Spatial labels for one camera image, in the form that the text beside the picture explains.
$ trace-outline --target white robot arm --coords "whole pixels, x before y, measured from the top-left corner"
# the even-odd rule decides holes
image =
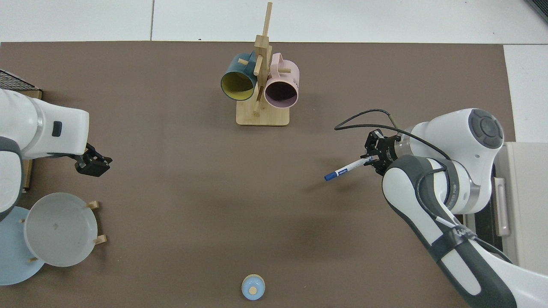
[[[0,89],[0,221],[17,202],[22,159],[69,156],[78,172],[100,176],[112,159],[87,144],[89,114]]]
[[[336,129],[363,126],[370,127]],[[499,259],[491,253],[496,248],[453,215],[477,212],[489,200],[491,168],[504,137],[496,119],[483,110],[465,109],[407,131],[413,137],[385,138],[372,131],[361,162],[383,175],[388,204],[459,294],[471,307],[548,307],[547,276]]]

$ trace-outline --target white marker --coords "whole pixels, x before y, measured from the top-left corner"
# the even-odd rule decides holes
[[[366,157],[366,158],[361,158],[361,159],[358,159],[357,161],[351,163],[351,164],[348,164],[342,168],[340,168],[339,170],[335,170],[334,172],[331,172],[329,173],[328,175],[324,176],[323,178],[326,180],[326,181],[329,181],[329,180],[333,180],[334,178],[336,178],[337,176],[339,175],[342,175],[342,174],[345,174],[347,173],[348,171],[350,170],[353,170],[359,166],[363,166],[364,164],[366,163],[369,163],[373,160],[373,157],[372,156],[369,156],[369,157]]]

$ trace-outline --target mug handle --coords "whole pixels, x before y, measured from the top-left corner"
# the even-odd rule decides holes
[[[282,54],[275,53],[272,55],[272,62],[270,63],[270,75],[272,78],[279,78],[278,66],[283,62]]]

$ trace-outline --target blue cup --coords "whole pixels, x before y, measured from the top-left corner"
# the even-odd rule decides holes
[[[238,54],[232,59],[221,78],[221,89],[226,96],[234,100],[247,100],[253,95],[257,84],[257,76],[253,75],[255,63],[255,52]]]

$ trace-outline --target tile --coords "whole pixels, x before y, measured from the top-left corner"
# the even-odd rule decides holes
[[[152,39],[254,41],[266,1],[156,0]],[[273,42],[548,43],[525,1],[273,1]]]
[[[148,41],[153,0],[0,0],[0,41]]]
[[[517,142],[548,142],[548,45],[505,45]]]

